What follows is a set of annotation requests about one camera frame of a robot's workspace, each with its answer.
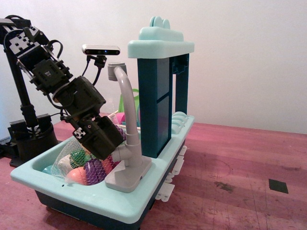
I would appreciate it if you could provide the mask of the black gripper with marker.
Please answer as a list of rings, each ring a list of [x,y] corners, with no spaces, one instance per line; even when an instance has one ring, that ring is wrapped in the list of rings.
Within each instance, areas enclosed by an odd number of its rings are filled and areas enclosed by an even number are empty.
[[[107,116],[75,121],[73,136],[96,158],[105,160],[123,142],[123,136]]]

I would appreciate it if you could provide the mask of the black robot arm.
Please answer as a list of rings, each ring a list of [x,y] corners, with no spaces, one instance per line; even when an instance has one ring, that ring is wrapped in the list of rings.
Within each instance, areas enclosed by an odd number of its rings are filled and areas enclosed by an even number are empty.
[[[123,142],[112,121],[99,114],[105,103],[103,96],[85,77],[73,77],[53,54],[54,41],[48,40],[29,20],[16,15],[1,19],[0,43],[21,100],[23,119],[12,122],[10,132],[22,162],[57,144],[50,115],[35,114],[23,73],[60,110],[61,118],[73,126],[73,136],[95,157],[106,159]]]

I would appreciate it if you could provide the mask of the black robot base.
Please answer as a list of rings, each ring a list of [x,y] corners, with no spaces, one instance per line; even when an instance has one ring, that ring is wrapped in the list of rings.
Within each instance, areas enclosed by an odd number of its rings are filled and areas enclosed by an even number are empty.
[[[37,119],[33,130],[23,119],[11,122],[10,135],[0,140],[0,156],[11,159],[10,166],[18,167],[58,144],[51,116],[39,115]]]

